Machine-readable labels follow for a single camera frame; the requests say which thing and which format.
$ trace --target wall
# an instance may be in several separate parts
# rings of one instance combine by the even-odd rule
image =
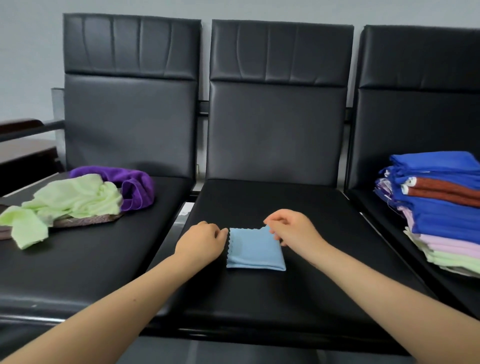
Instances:
[[[202,19],[203,99],[208,98],[211,19],[353,24],[353,64],[365,24],[480,27],[479,0],[0,0],[0,121],[53,117],[50,88],[63,87],[64,12]]]

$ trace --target brown cloth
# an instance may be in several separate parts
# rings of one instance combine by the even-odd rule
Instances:
[[[408,196],[435,198],[458,205],[480,207],[480,191],[456,183],[417,177],[415,186],[408,188]]]
[[[0,214],[7,209],[8,206],[0,205]],[[53,222],[53,228],[74,228],[76,226],[87,226],[94,224],[103,224],[105,222],[111,222],[120,219],[123,213],[118,215],[100,215],[92,216],[90,218],[72,218],[70,216],[64,216],[58,218]],[[0,240],[6,240],[12,238],[12,228],[10,226],[0,226]]]

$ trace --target light pink folded cloth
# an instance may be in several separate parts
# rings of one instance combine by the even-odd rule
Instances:
[[[399,207],[400,211],[403,212],[405,218],[407,219],[408,227],[410,231],[415,225],[413,219],[413,213],[410,209],[406,207]],[[466,242],[464,240],[443,238],[441,236],[427,235],[427,234],[414,234],[417,239],[421,240],[432,250],[446,253],[454,253],[460,255],[471,256],[472,258],[480,259],[480,244]]]

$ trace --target hand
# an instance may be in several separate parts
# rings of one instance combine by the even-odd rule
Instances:
[[[264,220],[276,240],[282,246],[289,246],[303,259],[314,264],[317,253],[330,247],[318,233],[312,222],[304,214],[292,210],[278,210]]]
[[[175,247],[175,256],[187,260],[198,270],[217,259],[225,247],[228,229],[220,230],[206,221],[191,226]]]

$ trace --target light green cloth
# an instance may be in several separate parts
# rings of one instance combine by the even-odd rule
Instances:
[[[440,267],[450,268],[449,270],[451,270],[452,267],[461,267],[474,273],[480,274],[480,259],[472,258],[471,256],[467,255],[432,250],[423,241],[417,239],[415,235],[412,234],[412,232],[409,230],[409,228],[405,229],[406,230],[403,232],[410,238],[410,240],[414,242],[414,244],[420,250],[423,251],[423,253],[427,257],[427,260],[430,263],[436,264]]]
[[[122,196],[112,182],[99,174],[53,181],[34,193],[22,207],[10,206],[0,215],[0,225],[12,227],[20,249],[48,237],[48,227],[62,216],[89,218],[120,213]]]

